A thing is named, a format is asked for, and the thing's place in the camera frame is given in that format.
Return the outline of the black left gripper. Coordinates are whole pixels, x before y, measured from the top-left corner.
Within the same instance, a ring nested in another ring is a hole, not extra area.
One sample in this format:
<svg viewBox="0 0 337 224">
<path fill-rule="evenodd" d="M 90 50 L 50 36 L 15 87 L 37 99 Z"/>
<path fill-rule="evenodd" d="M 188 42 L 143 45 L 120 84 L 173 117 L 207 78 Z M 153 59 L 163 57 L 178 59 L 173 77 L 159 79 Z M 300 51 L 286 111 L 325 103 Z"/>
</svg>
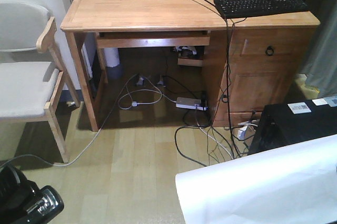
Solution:
<svg viewBox="0 0 337 224">
<path fill-rule="evenodd" d="M 64 202 L 59 193 L 47 185 L 41 189 L 41 196 L 24 207 L 25 215 L 13 223 L 48 223 L 64 209 Z"/>
</svg>

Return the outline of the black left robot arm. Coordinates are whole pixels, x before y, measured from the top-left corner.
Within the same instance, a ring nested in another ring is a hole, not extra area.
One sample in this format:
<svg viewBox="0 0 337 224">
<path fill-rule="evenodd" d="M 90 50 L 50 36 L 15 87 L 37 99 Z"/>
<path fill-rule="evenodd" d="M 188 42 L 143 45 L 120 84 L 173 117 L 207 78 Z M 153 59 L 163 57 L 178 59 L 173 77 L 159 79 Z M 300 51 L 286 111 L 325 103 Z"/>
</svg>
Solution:
<svg viewBox="0 0 337 224">
<path fill-rule="evenodd" d="M 53 187 L 39 188 L 12 165 L 1 170 L 1 223 L 48 223 L 63 209 Z"/>
</svg>

